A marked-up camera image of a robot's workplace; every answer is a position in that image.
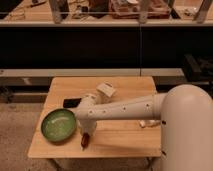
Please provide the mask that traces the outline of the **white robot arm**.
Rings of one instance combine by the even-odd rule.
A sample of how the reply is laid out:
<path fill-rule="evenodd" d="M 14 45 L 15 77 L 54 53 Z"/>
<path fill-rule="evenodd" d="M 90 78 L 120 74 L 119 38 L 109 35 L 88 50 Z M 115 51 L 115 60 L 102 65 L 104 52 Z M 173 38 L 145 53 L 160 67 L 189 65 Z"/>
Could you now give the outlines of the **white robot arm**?
<path fill-rule="evenodd" d="M 108 104 L 86 97 L 75 116 L 84 132 L 99 120 L 159 120 L 162 171 L 213 171 L 213 99 L 197 86 Z"/>

